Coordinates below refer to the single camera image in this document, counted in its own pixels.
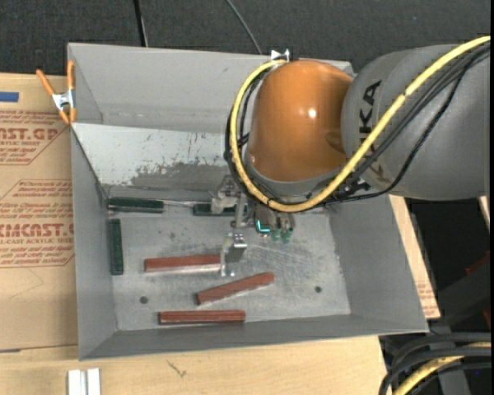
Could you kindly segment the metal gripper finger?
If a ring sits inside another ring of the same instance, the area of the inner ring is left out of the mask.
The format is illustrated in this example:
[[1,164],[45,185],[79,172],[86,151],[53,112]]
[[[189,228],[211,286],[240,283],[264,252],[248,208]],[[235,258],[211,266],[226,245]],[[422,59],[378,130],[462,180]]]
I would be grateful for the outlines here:
[[212,196],[211,213],[219,215],[228,208],[234,209],[240,196],[241,190],[238,183],[231,176],[225,176],[218,190]]
[[233,265],[242,259],[247,247],[242,232],[232,231],[225,237],[220,253],[220,274],[222,277],[233,274]]

